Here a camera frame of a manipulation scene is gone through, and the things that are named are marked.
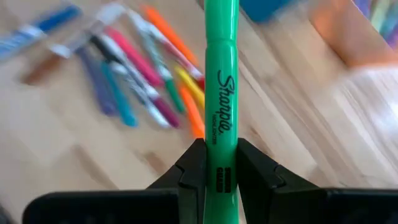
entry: sharpie highlighter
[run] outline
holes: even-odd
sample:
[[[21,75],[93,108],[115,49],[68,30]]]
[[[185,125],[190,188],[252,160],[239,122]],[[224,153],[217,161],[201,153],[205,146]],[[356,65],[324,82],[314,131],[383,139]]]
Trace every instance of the sharpie highlighter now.
[[[82,14],[81,9],[69,4],[53,12],[41,15],[40,19],[26,24],[5,37],[0,37],[0,61],[8,59],[35,42],[44,39],[55,29]]]
[[[204,223],[238,224],[238,0],[205,0],[205,141],[207,184]]]

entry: wooden surface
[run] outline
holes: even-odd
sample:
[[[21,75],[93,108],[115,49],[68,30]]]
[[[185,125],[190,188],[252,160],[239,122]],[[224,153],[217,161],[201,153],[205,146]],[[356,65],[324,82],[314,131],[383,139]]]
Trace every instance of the wooden surface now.
[[[56,0],[1,0],[3,33]],[[100,0],[76,1],[94,12]],[[149,2],[205,64],[203,9],[195,0]],[[239,135],[320,186],[397,187],[398,70],[346,71],[307,16],[291,6],[261,26],[239,21]],[[49,40],[0,65],[0,204],[15,220],[33,198],[54,190],[143,189],[191,144],[163,130],[132,97],[140,126],[102,115],[75,58],[39,86],[18,82]],[[116,24],[136,37],[126,18]]]

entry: teal marker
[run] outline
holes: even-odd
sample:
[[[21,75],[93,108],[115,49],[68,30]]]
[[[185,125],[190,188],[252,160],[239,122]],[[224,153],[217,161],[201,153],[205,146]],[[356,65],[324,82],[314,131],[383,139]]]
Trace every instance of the teal marker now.
[[[204,222],[238,224],[238,0],[205,0],[205,139],[207,186]]]

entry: orange marker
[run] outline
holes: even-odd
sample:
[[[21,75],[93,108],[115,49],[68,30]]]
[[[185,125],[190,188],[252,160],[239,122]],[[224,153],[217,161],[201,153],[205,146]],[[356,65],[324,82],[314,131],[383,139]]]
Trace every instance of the orange marker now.
[[[195,55],[189,50],[189,48],[183,43],[181,38],[174,32],[169,24],[162,18],[156,9],[150,6],[144,6],[146,18],[155,25],[158,30],[165,35],[169,41],[178,48],[181,53],[194,65],[198,65],[198,60]]]
[[[180,83],[178,89],[180,90],[181,98],[187,109],[188,119],[191,122],[193,136],[195,138],[204,138],[205,124],[203,123],[195,101],[185,85]]]

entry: sharpie logo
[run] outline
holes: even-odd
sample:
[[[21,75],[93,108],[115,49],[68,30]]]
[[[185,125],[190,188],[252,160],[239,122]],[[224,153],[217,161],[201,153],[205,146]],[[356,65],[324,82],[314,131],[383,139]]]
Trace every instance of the sharpie logo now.
[[[219,93],[218,93],[218,111],[216,114],[219,117],[218,120],[218,134],[223,134],[225,131],[229,131],[232,128],[231,123],[231,95],[235,94],[235,81],[230,75],[225,81],[221,80],[221,70],[217,73]]]
[[[216,170],[216,191],[218,193],[231,193],[231,168],[219,167]]]

